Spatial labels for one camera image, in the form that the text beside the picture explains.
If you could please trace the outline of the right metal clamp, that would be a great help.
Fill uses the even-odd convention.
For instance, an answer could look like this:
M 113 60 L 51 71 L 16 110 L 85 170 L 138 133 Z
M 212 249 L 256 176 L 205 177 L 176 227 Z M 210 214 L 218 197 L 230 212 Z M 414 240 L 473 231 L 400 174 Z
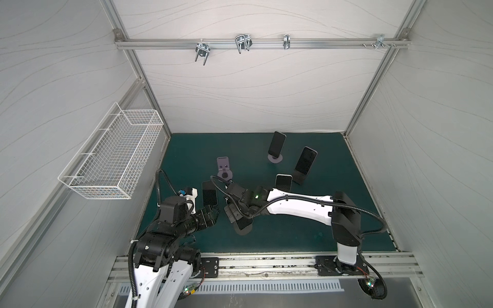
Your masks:
M 391 50 L 397 47 L 394 43 L 388 43 L 385 40 L 385 36 L 383 34 L 378 36 L 373 43 L 362 44 L 362 46 L 366 49 L 373 49 L 373 50 L 378 50 L 378 49 Z

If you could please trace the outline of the metal clamp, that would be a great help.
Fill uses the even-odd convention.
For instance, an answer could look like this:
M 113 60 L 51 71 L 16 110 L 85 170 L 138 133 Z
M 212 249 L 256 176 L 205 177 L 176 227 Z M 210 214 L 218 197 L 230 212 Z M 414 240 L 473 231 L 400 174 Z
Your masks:
M 288 50 L 291 46 L 291 37 L 289 34 L 284 35 L 283 37 L 283 49 Z
M 391 50 L 397 47 L 394 43 L 388 43 L 385 40 L 385 36 L 383 34 L 378 36 L 373 43 L 362 44 L 362 46 L 366 49 L 373 49 L 373 50 L 378 50 L 378 49 Z
M 199 58 L 203 58 L 202 65 L 205 65 L 207 63 L 207 59 L 209 58 L 211 52 L 209 45 L 200 42 L 196 45 L 195 52 L 196 52 L 195 62 L 197 62 Z
M 252 37 L 250 34 L 245 33 L 238 35 L 235 37 L 234 41 L 239 54 L 241 54 L 243 50 L 250 51 L 252 46 Z

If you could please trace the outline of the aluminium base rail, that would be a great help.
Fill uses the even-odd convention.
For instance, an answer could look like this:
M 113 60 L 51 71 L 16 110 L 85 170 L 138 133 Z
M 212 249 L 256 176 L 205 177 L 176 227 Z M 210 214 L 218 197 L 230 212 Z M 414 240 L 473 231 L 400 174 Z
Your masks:
M 272 254 L 212 254 L 217 258 L 217 281 L 261 281 L 323 279 L 315 268 L 316 257 L 332 252 L 272 253 Z M 383 278 L 424 277 L 416 258 L 409 252 L 369 252 L 363 254 Z

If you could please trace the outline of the purple phone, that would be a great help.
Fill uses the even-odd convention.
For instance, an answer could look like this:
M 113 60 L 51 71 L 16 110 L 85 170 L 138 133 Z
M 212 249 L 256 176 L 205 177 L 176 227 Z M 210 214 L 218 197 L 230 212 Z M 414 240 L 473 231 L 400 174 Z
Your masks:
M 300 154 L 299 160 L 296 163 L 295 171 L 302 175 L 308 175 L 311 167 L 317 158 L 318 152 L 310 147 L 305 146 Z

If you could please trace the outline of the green table mat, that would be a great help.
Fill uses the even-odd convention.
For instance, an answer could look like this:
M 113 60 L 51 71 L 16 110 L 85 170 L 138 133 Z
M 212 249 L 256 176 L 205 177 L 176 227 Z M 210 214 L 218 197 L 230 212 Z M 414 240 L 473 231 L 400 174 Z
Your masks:
M 228 157 L 233 179 L 254 189 L 272 187 L 278 174 L 291 174 L 305 147 L 317 151 L 303 185 L 292 185 L 294 193 L 312 196 L 342 191 L 358 206 L 369 211 L 376 207 L 368 193 L 352 155 L 339 133 L 290 133 L 278 164 L 268 160 L 272 140 L 269 133 L 176 133 L 172 136 L 161 164 L 168 175 L 161 182 L 163 197 L 176 189 L 201 188 L 218 173 L 217 158 Z M 236 233 L 224 213 L 215 226 L 187 238 L 202 252 L 321 252 L 336 250 L 331 229 L 310 219 L 288 215 L 258 216 L 252 230 Z

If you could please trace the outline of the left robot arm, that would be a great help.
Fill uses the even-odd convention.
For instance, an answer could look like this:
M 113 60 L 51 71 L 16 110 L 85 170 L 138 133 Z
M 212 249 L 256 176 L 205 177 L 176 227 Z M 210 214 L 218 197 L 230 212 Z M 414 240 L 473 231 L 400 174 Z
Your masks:
M 157 217 L 128 253 L 130 292 L 127 307 L 174 307 L 202 285 L 190 278 L 205 277 L 201 253 L 182 239 L 215 225 L 219 210 L 207 206 L 193 213 L 192 201 L 177 198 L 159 205 Z

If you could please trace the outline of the white centre phone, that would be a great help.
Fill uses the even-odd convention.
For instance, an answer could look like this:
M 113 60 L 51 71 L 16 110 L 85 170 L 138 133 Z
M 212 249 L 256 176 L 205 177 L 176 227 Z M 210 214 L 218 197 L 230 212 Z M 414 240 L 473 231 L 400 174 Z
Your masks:
M 293 182 L 292 175 L 277 174 L 276 175 L 275 188 L 278 189 L 278 190 L 280 190 L 280 191 L 290 192 L 291 191 L 292 182 Z

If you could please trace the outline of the back left round stand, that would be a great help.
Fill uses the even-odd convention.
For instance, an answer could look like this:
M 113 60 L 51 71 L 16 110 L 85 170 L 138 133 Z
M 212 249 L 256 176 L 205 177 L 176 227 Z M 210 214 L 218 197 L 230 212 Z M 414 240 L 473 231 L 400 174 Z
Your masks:
M 218 174 L 217 176 L 223 180 L 232 180 L 233 174 L 231 171 L 231 165 L 228 157 L 218 157 L 217 160 Z

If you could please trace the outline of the left metal clamp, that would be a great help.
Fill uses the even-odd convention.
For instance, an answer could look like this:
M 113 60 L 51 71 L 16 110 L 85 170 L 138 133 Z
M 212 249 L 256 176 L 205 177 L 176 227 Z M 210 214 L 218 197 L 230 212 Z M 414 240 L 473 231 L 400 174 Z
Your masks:
M 197 62 L 199 58 L 203 58 L 202 65 L 205 65 L 207 63 L 207 59 L 209 58 L 211 52 L 209 45 L 200 42 L 196 45 L 195 52 L 196 52 L 195 62 Z

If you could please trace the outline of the round stand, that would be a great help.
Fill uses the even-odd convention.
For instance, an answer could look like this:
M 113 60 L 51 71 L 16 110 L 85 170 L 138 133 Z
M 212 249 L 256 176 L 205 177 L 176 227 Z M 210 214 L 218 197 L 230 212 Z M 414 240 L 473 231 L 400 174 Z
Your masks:
M 268 160 L 272 163 L 272 164 L 278 164 L 280 162 L 282 162 L 283 160 L 283 156 L 280 154 L 278 157 L 275 157 L 271 154 L 268 154 Z
M 218 157 L 217 160 L 218 174 L 217 176 L 223 180 L 232 180 L 233 174 L 231 171 L 231 165 L 228 157 Z
M 244 228 L 240 228 L 239 225 L 237 223 L 234 223 L 233 224 L 233 227 L 234 227 L 234 230 L 235 232 L 240 235 L 240 236 L 245 236 L 247 235 L 248 233 L 250 233 L 253 229 L 253 226 L 252 224 L 250 225 L 247 225 L 246 227 Z

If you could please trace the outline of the teal phone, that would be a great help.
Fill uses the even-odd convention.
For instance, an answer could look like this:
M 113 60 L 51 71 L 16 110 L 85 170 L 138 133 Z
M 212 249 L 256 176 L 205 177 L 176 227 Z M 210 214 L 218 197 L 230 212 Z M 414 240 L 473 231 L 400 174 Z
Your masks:
M 240 228 L 244 228 L 247 225 L 252 224 L 253 225 L 253 219 L 247 219 L 247 218 L 240 218 L 237 220 L 235 223 L 239 225 Z

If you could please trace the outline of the front left round stand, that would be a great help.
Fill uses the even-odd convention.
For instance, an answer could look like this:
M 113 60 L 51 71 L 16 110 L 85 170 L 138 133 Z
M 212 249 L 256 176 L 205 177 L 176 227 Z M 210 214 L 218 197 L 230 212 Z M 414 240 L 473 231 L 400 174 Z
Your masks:
M 234 223 L 233 224 L 233 227 L 234 227 L 234 230 L 235 232 L 240 235 L 240 236 L 245 236 L 247 235 L 248 233 L 250 233 L 253 229 L 253 226 L 252 224 L 250 225 L 247 225 L 246 227 L 244 228 L 240 228 L 239 225 L 237 223 Z

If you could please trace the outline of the aluminium crossbar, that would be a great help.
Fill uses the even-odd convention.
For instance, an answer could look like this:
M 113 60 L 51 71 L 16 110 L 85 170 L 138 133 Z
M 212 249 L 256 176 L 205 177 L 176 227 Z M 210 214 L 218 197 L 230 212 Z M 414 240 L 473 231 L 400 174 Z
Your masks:
M 365 49 L 362 44 L 371 44 L 376 38 L 293 38 L 289 50 L 323 50 L 323 49 Z M 407 39 L 389 39 L 388 43 L 394 43 L 397 49 L 407 48 L 411 41 Z M 211 39 L 128 39 L 116 42 L 119 50 L 195 50 L 200 42 L 208 44 L 211 50 L 235 50 L 237 47 L 232 38 Z M 252 38 L 251 50 L 284 50 L 283 38 Z

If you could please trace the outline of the dark angular stand right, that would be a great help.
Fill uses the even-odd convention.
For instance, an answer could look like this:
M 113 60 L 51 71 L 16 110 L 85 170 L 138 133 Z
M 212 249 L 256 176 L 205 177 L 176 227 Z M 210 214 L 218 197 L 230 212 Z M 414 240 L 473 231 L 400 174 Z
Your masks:
M 292 177 L 293 177 L 293 181 L 300 186 L 303 185 L 306 179 L 306 175 L 297 170 L 293 171 Z

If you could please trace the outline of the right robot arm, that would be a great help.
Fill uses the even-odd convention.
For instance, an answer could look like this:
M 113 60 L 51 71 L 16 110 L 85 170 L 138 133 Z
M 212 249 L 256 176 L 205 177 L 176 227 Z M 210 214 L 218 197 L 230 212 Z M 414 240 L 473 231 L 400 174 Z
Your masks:
M 357 268 L 362 212 L 344 198 L 299 195 L 262 186 L 251 190 L 232 184 L 226 190 L 224 211 L 239 234 L 248 232 L 259 215 L 289 215 L 330 226 L 337 244 L 335 261 L 339 266 Z

